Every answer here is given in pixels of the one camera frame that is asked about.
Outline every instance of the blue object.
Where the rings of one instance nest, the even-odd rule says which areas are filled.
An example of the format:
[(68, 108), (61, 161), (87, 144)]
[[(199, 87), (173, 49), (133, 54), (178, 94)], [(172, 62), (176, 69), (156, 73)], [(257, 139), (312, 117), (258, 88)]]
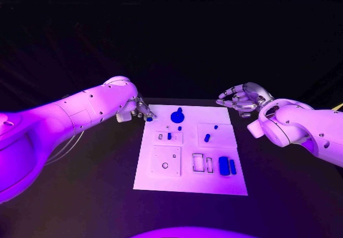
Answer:
[(231, 173), (235, 175), (237, 174), (237, 167), (235, 167), (235, 161), (231, 160)]
[(182, 108), (179, 108), (178, 111), (172, 113), (170, 119), (175, 123), (182, 123), (183, 122), (185, 115), (182, 113)]
[(222, 176), (231, 175), (229, 159), (225, 156), (219, 157), (219, 173)]
[(209, 142), (209, 134), (206, 134), (206, 136), (205, 136), (205, 142)]

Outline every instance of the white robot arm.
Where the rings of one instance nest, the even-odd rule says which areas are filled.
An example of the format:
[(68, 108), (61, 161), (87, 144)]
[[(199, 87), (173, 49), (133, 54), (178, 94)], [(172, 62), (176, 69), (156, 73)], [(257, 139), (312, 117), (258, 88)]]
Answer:
[(38, 108), (0, 113), (0, 203), (31, 186), (56, 146), (114, 115), (118, 122), (156, 118), (123, 76)]
[[(224, 100), (231, 94), (232, 101)], [(251, 82), (228, 89), (216, 103), (237, 109), (242, 118), (258, 111), (258, 119), (248, 125), (255, 138), (267, 135), (280, 147), (300, 144), (316, 157), (343, 167), (343, 113), (314, 110), (294, 100), (276, 100)]]

